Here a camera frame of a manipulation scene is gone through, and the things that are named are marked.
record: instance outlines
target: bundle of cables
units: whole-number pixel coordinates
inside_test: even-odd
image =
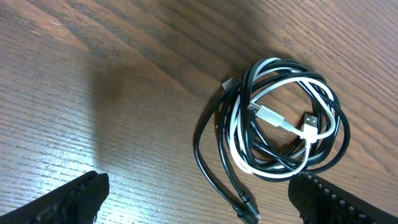
[[[275,88],[287,83],[296,83],[312,101],[312,114],[304,116],[301,129],[284,121],[284,117],[256,102]],[[259,210],[247,189],[240,183],[224,144],[229,148],[233,161],[244,172],[254,174],[270,182],[289,180],[301,172],[319,173],[334,166],[347,150],[349,123],[340,108],[340,103],[326,80],[316,72],[293,60],[280,58],[263,59],[246,70],[241,81],[234,79],[223,84],[225,91],[210,106],[198,122],[193,140],[193,149],[199,168],[210,184],[227,200],[244,223],[257,223]],[[199,151],[201,135],[213,113],[219,111],[216,129],[221,162],[229,180],[242,202],[237,199],[209,170]],[[283,154],[272,147],[256,119],[263,119],[275,127],[281,127],[297,135],[293,147]],[[340,123],[344,129],[343,143],[334,158],[320,165],[331,152]],[[271,157],[258,159],[253,149]]]

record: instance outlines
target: wooden table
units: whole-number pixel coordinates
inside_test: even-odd
[[[0,214],[96,170],[111,183],[98,223],[239,223],[197,167],[193,132],[222,79],[278,56],[324,74],[351,123],[348,152],[321,176],[398,215],[397,11],[395,0],[0,0]],[[264,102],[295,124],[310,109],[293,84]],[[213,125],[201,149],[228,183]],[[261,223],[302,222],[287,182],[238,175]]]

